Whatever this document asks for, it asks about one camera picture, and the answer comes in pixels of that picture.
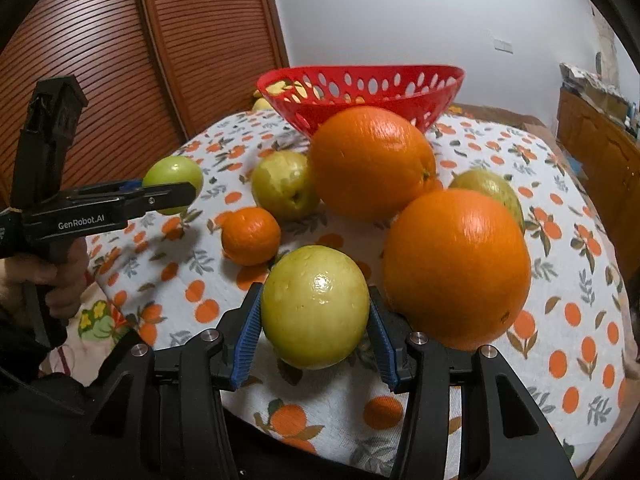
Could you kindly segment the left hand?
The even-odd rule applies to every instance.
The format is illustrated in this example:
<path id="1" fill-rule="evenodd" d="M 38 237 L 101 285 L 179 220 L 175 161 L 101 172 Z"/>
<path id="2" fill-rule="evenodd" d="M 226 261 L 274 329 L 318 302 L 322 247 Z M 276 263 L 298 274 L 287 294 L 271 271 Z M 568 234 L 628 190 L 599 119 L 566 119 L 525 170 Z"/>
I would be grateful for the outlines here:
<path id="1" fill-rule="evenodd" d="M 31 282 L 49 287 L 46 305 L 50 315 L 61 320 L 73 318 L 81 305 L 87 287 L 89 257 L 84 238 L 70 245 L 60 264 L 44 262 L 37 257 L 18 255 L 1 260 L 1 318 L 29 326 L 23 299 L 23 285 Z"/>

